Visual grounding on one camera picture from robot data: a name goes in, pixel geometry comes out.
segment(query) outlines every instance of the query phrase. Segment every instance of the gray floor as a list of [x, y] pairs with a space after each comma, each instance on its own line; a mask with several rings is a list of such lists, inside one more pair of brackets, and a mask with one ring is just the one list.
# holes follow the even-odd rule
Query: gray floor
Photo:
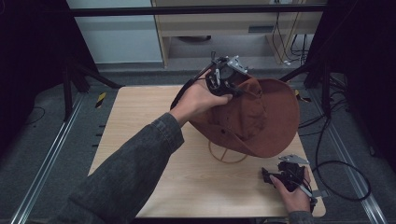
[[[150, 68], [147, 69], [148, 72], [141, 69], [123, 73], [106, 72], [103, 75], [129, 86], [183, 84], [210, 62], [211, 50], [215, 50], [218, 56], [240, 55], [244, 65], [251, 68], [251, 74], [257, 77], [282, 77], [299, 66], [299, 62], [290, 66], [275, 63], [263, 36], [212, 36], [212, 39], [206, 42], [174, 38], [169, 66], [164, 69]], [[305, 90], [301, 85], [302, 80], [304, 75], [292, 80], [290, 85], [298, 89], [303, 97], [313, 100], [311, 103], [300, 101], [303, 122], [316, 118], [321, 112], [316, 103], [320, 89]], [[82, 99], [79, 112], [41, 192], [35, 198], [34, 206], [29, 210], [29, 219], [46, 219], [56, 214], [67, 194], [89, 172], [97, 145], [100, 143], [100, 134], [104, 130], [103, 125], [106, 124], [117, 95], [117, 90], [112, 90], [93, 79], [89, 81], [92, 84], [89, 93], [74, 91], [74, 99]], [[106, 92], [106, 98], [100, 108], [95, 108], [101, 92]], [[342, 94], [335, 94], [332, 103], [343, 99]], [[1, 162], [0, 220], [4, 220], [4, 223], [8, 223], [17, 211], [63, 125], [63, 87], [56, 86], [40, 93], [36, 97], [35, 106], [26, 121], [30, 124], [23, 127], [12, 145], [12, 153]], [[396, 210], [393, 208], [396, 204], [396, 198], [393, 197], [396, 175], [384, 159], [370, 155], [369, 145], [360, 126], [348, 112], [348, 107], [348, 104], [341, 104], [333, 110], [331, 126], [323, 134], [319, 147], [318, 160], [343, 160], [347, 154], [370, 180], [372, 196], [362, 203], [356, 203], [331, 193], [330, 197], [324, 199], [326, 215], [317, 218], [317, 223], [396, 223]], [[311, 163], [315, 161], [319, 138], [316, 132], [321, 130], [323, 124], [324, 119], [299, 130], [304, 150]], [[344, 166], [327, 165], [322, 167], [320, 172], [332, 188], [349, 197], [359, 196], [356, 193], [359, 192], [359, 181], [358, 186], [354, 185], [356, 181], [351, 177], [356, 175]], [[326, 189], [317, 175], [315, 178], [319, 188]], [[379, 212], [379, 215], [383, 216], [375, 220], [378, 214], [370, 215], [370, 211]]]

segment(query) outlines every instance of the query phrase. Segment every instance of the black tripod leg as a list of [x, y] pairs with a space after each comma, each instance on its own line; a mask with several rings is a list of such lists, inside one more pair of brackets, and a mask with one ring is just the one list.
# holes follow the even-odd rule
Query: black tripod leg
[[279, 80], [283, 81], [283, 82], [287, 82], [287, 81], [291, 80], [292, 78], [297, 77], [301, 73], [311, 71], [312, 68], [314, 67], [314, 65], [315, 65], [315, 63], [303, 64], [300, 67], [298, 67], [298, 68], [294, 69], [293, 71], [291, 71], [290, 73], [288, 73], [287, 75], [283, 76]]
[[86, 67], [84, 67], [84, 66], [82, 66], [82, 65], [80, 65], [80, 64], [78, 64], [78, 63], [75, 64], [75, 67], [76, 67], [78, 70], [80, 70], [81, 72], [87, 74], [88, 76], [93, 77], [93, 78], [95, 78], [96, 80], [98, 80], [98, 81], [104, 83], [104, 84], [107, 85], [108, 87], [111, 87], [111, 88], [113, 88], [113, 89], [119, 89], [119, 88], [123, 87], [122, 85], [117, 84], [117, 83], [115, 83], [115, 82], [112, 82], [112, 81], [108, 80], [107, 78], [100, 76], [99, 74], [93, 72], [92, 70], [90, 70], [90, 69], [88, 69], [88, 68], [86, 68]]
[[76, 68], [69, 66], [69, 74], [72, 73], [71, 80], [79, 92], [88, 92], [90, 90], [90, 84], [83, 75], [76, 71]]
[[324, 63], [323, 79], [322, 79], [322, 109], [327, 118], [332, 116], [330, 107], [330, 65]]
[[67, 121], [73, 111], [70, 74], [68, 72], [67, 64], [64, 65], [62, 73], [64, 78], [64, 121]]

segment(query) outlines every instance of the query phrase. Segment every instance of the aluminum rail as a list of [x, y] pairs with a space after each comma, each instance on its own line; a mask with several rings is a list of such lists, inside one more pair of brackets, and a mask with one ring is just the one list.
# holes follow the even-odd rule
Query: aluminum rail
[[75, 110], [70, 116], [69, 120], [65, 121], [62, 125], [58, 135], [52, 143], [52, 146], [47, 153], [46, 159], [44, 159], [40, 170], [35, 176], [35, 180], [30, 186], [28, 192], [26, 193], [21, 205], [18, 207], [18, 210], [14, 213], [11, 224], [23, 224], [26, 222], [27, 218], [32, 211], [33, 206], [35, 205], [35, 201], [37, 200], [38, 195], [46, 183], [47, 177], [50, 174], [50, 170], [52, 169], [53, 164], [58, 157], [59, 152], [61, 151], [62, 146], [64, 145], [64, 141], [66, 136], [69, 134], [71, 127], [73, 126], [74, 121], [76, 120], [76, 116], [81, 108], [81, 103], [84, 99], [84, 94], [79, 93], [74, 104]]
[[286, 4], [286, 5], [234, 5], [191, 7], [117, 7], [117, 8], [71, 8], [68, 10], [44, 10], [45, 14], [73, 17], [142, 16], [175, 14], [265, 13], [265, 12], [317, 12], [343, 9], [343, 5]]

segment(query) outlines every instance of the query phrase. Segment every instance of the wooden tabletop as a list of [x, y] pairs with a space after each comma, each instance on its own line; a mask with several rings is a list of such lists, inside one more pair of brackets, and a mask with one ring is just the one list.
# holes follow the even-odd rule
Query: wooden tabletop
[[[180, 86], [124, 87], [119, 90], [90, 174], [114, 151], [169, 110]], [[185, 143], [171, 157], [163, 176], [138, 217], [286, 217], [280, 196], [262, 180], [261, 168], [278, 173], [278, 156], [263, 159], [211, 144], [187, 123]], [[279, 156], [306, 158], [298, 134]], [[312, 176], [311, 186], [317, 189]], [[314, 210], [326, 210], [319, 198]]]

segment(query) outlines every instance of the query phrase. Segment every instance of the wire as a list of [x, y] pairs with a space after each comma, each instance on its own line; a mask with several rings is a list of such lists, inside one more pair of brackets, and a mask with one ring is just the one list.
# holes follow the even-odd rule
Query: wire
[[310, 193], [312, 193], [311, 184], [309, 184], [308, 180], [306, 180], [305, 177], [299, 178], [299, 176], [297, 176], [297, 174], [295, 174], [292, 170], [288, 169], [287, 171], [289, 174], [293, 175], [299, 181], [299, 183], [297, 183], [295, 181], [290, 181], [291, 183], [295, 184], [297, 187], [299, 187], [300, 185], [303, 185]]
[[[332, 105], [331, 111], [332, 111], [332, 112], [337, 112], [337, 111], [339, 111], [339, 110], [340, 110], [341, 108], [343, 108], [343, 107], [339, 107], [339, 108], [337, 108], [337, 109], [335, 109], [335, 108], [336, 108], [338, 105], [344, 104], [344, 103], [346, 103], [346, 102], [347, 102], [347, 101], [344, 100], [344, 99], [338, 101], [337, 103], [335, 103], [335, 104]], [[310, 125], [312, 125], [312, 124], [314, 124], [314, 123], [320, 121], [320, 120], [321, 120], [322, 118], [324, 118], [324, 117], [325, 117], [325, 115], [322, 114], [322, 115], [320, 115], [320, 116], [318, 116], [318, 117], [315, 117], [315, 118], [313, 118], [313, 119], [309, 119], [309, 120], [307, 120], [307, 121], [301, 123], [300, 126], [299, 126], [299, 129], [308, 127], [308, 126], [310, 126]], [[315, 132], [315, 133], [299, 134], [299, 136], [300, 136], [300, 137], [304, 137], [304, 136], [314, 135], [314, 134], [317, 134], [317, 133], [321, 133], [321, 131]]]
[[46, 114], [46, 110], [41, 106], [35, 106], [35, 107], [33, 107], [33, 109], [41, 109], [43, 111], [43, 114], [40, 116], [40, 118], [35, 119], [31, 122], [25, 123], [24, 125], [34, 124], [34, 123], [38, 122], [39, 120], [41, 120], [44, 117], [44, 115]]
[[295, 35], [292, 42], [291, 42], [291, 46], [290, 46], [290, 52], [292, 55], [297, 56], [300, 58], [300, 65], [303, 65], [305, 63], [306, 60], [306, 51], [309, 51], [309, 49], [305, 49], [306, 45], [308, 44], [308, 40], [307, 40], [307, 35], [304, 35], [304, 41], [303, 41], [303, 48], [302, 49], [293, 49], [293, 46], [296, 42], [298, 35]]
[[289, 63], [292, 63], [292, 62], [298, 61], [298, 60], [300, 60], [300, 59], [291, 59], [291, 58], [289, 57], [288, 53], [286, 52], [286, 46], [285, 46], [285, 43], [283, 42], [283, 38], [282, 38], [282, 35], [281, 35], [281, 33], [280, 33], [280, 29], [279, 29], [279, 14], [280, 14], [279, 12], [276, 13], [276, 23], [275, 23], [275, 26], [274, 26], [274, 30], [273, 30], [273, 32], [272, 32], [272, 42], [273, 42], [274, 48], [275, 48], [275, 50], [276, 50], [277, 56], [279, 57], [279, 60], [282, 60], [282, 57], [280, 56], [280, 53], [279, 53], [279, 51], [277, 50], [277, 47], [276, 47], [276, 45], [275, 45], [275, 40], [274, 40], [274, 39], [275, 39], [275, 31], [277, 30], [277, 32], [278, 32], [278, 34], [279, 34], [280, 42], [282, 43], [283, 52], [284, 52], [285, 56], [289, 59], [288, 62], [289, 62]]
[[[323, 180], [323, 178], [322, 178], [322, 176], [321, 176], [321, 174], [320, 174], [320, 171], [319, 171], [319, 169], [318, 169], [319, 167], [321, 167], [321, 166], [323, 166], [323, 165], [327, 165], [327, 164], [331, 164], [331, 163], [336, 163], [336, 164], [345, 165], [345, 166], [347, 166], [347, 167], [349, 167], [349, 168], [352, 168], [352, 169], [355, 170], [357, 173], [359, 173], [359, 175], [361, 175], [361, 177], [363, 177], [364, 181], [366, 182], [366, 185], [367, 185], [367, 193], [366, 193], [364, 196], [362, 196], [361, 198], [351, 198], [351, 197], [347, 197], [347, 196], [345, 196], [345, 195], [343, 195], [343, 194], [337, 192], [336, 190], [332, 189], [332, 188]], [[367, 199], [367, 198], [370, 196], [370, 194], [371, 194], [372, 187], [371, 187], [370, 181], [369, 181], [369, 179], [367, 178], [367, 176], [365, 176], [364, 173], [362, 173], [358, 168], [356, 168], [355, 166], [353, 166], [353, 165], [351, 165], [351, 164], [349, 164], [349, 163], [346, 163], [346, 162], [344, 162], [344, 161], [324, 161], [324, 162], [321, 162], [320, 164], [317, 164], [317, 166], [312, 170], [312, 172], [315, 172], [315, 171], [317, 171], [318, 176], [319, 176], [320, 181], [322, 182], [322, 184], [323, 184], [324, 186], [326, 186], [326, 188], [329, 189], [329, 191], [331, 191], [333, 194], [335, 194], [335, 195], [337, 195], [337, 196], [339, 196], [339, 197], [341, 197], [341, 198], [343, 198], [343, 199], [346, 199], [346, 200], [352, 201], [352, 202], [360, 202], [360, 201], [363, 201], [363, 200]]]
[[[312, 172], [315, 172], [315, 171], [317, 172], [318, 177], [319, 177], [319, 179], [320, 179], [320, 182], [322, 182], [322, 184], [323, 184], [329, 191], [331, 191], [333, 194], [335, 194], [335, 195], [337, 195], [337, 196], [339, 196], [339, 197], [341, 197], [341, 198], [343, 198], [343, 199], [345, 199], [345, 200], [348, 200], [348, 201], [352, 201], [352, 202], [361, 202], [361, 201], [365, 200], [366, 198], [368, 198], [368, 197], [370, 196], [370, 194], [371, 194], [371, 184], [370, 184], [370, 181], [368, 180], [368, 178], [367, 178], [358, 168], [356, 168], [355, 166], [353, 166], [353, 165], [351, 165], [351, 164], [348, 164], [348, 163], [346, 163], [346, 162], [343, 162], [343, 161], [324, 161], [324, 162], [322, 162], [322, 163], [318, 163], [318, 152], [319, 152], [319, 148], [320, 148], [320, 143], [321, 143], [321, 140], [322, 140], [324, 131], [325, 131], [326, 127], [330, 124], [330, 121], [331, 121], [331, 120], [330, 120], [329, 118], [326, 118], [325, 125], [323, 125], [323, 128], [322, 128], [322, 130], [321, 130], [321, 132], [320, 132], [320, 136], [319, 136], [319, 138], [318, 138], [317, 149], [316, 149], [316, 153], [315, 153], [315, 165], [316, 165], [316, 167], [312, 170]], [[358, 172], [358, 173], [364, 178], [364, 181], [365, 181], [366, 184], [367, 184], [367, 193], [366, 193], [363, 197], [361, 197], [361, 198], [351, 198], [351, 197], [347, 197], [347, 196], [345, 196], [345, 195], [343, 195], [343, 194], [337, 192], [335, 189], [332, 189], [332, 188], [323, 180], [323, 177], [322, 177], [322, 175], [321, 175], [321, 173], [320, 173], [320, 170], [319, 170], [319, 167], [321, 167], [321, 166], [323, 166], [323, 165], [325, 165], [325, 164], [330, 164], [330, 163], [341, 163], [341, 164], [344, 164], [344, 165], [346, 165], [346, 166], [348, 166], [348, 167], [354, 169], [356, 172]]]

